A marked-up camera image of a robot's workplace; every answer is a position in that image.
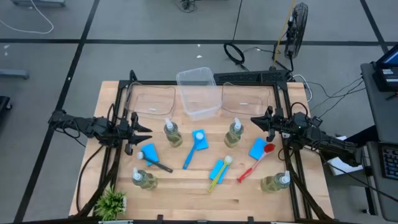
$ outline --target yellow brush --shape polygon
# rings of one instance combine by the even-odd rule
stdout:
[[[220,171],[218,172],[217,176],[214,178],[214,180],[212,181],[212,183],[210,184],[209,189],[207,190],[209,193],[211,193],[213,191],[213,189],[216,187],[216,184],[218,182],[218,179],[220,178],[221,174],[224,172],[224,169],[226,166],[230,165],[232,163],[233,159],[231,156],[226,156],[224,159],[224,165],[222,166],[222,168],[220,169]]]

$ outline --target blue brush handle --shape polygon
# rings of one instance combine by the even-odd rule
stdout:
[[[191,151],[189,152],[189,154],[187,156],[187,159],[185,160],[185,163],[184,163],[184,166],[182,167],[182,169],[187,169],[189,163],[191,162],[191,159],[192,159],[193,153],[195,152],[195,149],[196,149],[196,144],[193,145]]]

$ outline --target red brush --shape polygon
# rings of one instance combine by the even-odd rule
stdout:
[[[260,161],[270,152],[272,152],[275,149],[274,144],[267,144],[264,146],[264,153],[261,155],[260,159],[257,160],[257,162],[251,166],[240,178],[238,178],[238,182],[241,183],[243,179],[245,179],[248,175],[250,175],[254,169],[257,167],[257,165],[260,163]]]

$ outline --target white cable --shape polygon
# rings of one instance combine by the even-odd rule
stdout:
[[[311,101],[311,100],[312,100],[312,90],[311,90],[311,88],[310,88],[310,85],[307,83],[306,79],[305,79],[302,75],[294,75],[293,78],[294,78],[294,77],[300,77],[300,78],[303,79],[305,85],[307,86],[307,88],[308,88],[308,90],[309,90],[309,92],[310,92],[310,99],[307,100],[307,102]]]
[[[18,32],[26,32],[26,33],[31,33],[31,34],[49,34],[49,33],[51,33],[51,31],[54,29],[54,25],[51,23],[51,21],[49,21],[49,19],[47,19],[47,18],[42,14],[42,12],[39,11],[39,9],[36,7],[36,5],[35,5],[35,3],[33,2],[33,0],[30,0],[30,1],[31,1],[31,3],[33,4],[33,6],[35,7],[36,11],[37,11],[40,15],[42,15],[42,17],[43,17],[47,22],[49,22],[49,24],[51,25],[51,29],[50,29],[49,31],[47,31],[47,32],[39,32],[39,31],[20,30],[20,29],[16,29],[16,28],[13,28],[13,27],[7,25],[7,24],[6,24],[5,22],[3,22],[2,20],[0,20],[0,22],[1,22],[2,24],[4,24],[6,27],[8,27],[8,28],[10,28],[10,29],[12,29],[12,30],[14,30],[14,31],[18,31]]]

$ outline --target blue sponge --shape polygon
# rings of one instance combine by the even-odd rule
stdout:
[[[155,162],[159,162],[159,158],[157,157],[154,143],[150,143],[148,145],[142,146],[141,151],[144,153],[146,158],[152,159]],[[146,162],[147,162],[148,166],[152,165],[151,162],[148,162],[148,161],[146,161]]]
[[[202,133],[202,134],[203,134],[203,139],[200,140],[200,141],[197,143],[197,145],[196,145],[196,150],[207,149],[207,148],[209,147],[209,144],[207,143],[205,130],[199,129],[199,130],[194,130],[194,131],[192,131],[192,137],[193,137],[193,140],[194,140],[194,141],[198,141],[198,140],[195,138],[195,135],[196,135],[197,133]]]
[[[259,160],[262,154],[264,153],[264,146],[267,145],[267,142],[262,138],[257,138],[253,144],[253,147],[250,149],[249,156]]]
[[[221,168],[224,165],[224,161],[219,159],[216,163],[216,165],[214,166],[213,170],[211,171],[209,178],[211,180],[214,180],[214,178],[217,176],[218,172],[221,170]],[[223,171],[223,173],[221,174],[221,176],[219,177],[217,183],[220,184],[223,181],[224,175],[226,173],[226,171],[228,170],[229,165],[227,165]]]

